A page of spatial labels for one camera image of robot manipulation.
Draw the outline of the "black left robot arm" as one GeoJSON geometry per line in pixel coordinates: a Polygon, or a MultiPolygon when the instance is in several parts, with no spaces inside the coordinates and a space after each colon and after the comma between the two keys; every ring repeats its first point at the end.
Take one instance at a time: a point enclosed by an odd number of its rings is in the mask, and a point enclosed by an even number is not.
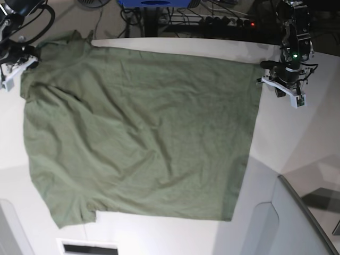
{"type": "Polygon", "coordinates": [[[273,87],[278,98],[293,93],[302,101],[302,87],[318,64],[308,64],[314,50],[310,36],[310,14],[305,1],[279,1],[275,8],[281,27],[279,61],[262,61],[262,82],[273,87]]]}

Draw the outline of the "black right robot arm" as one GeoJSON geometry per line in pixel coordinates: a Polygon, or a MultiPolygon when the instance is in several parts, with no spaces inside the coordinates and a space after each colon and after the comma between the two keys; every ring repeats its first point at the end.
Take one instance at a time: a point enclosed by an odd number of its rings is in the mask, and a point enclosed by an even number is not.
{"type": "Polygon", "coordinates": [[[46,1],[4,1],[1,4],[1,65],[22,63],[34,53],[31,44],[47,29],[30,40],[13,41],[11,37],[33,23],[48,9],[46,1]]]}

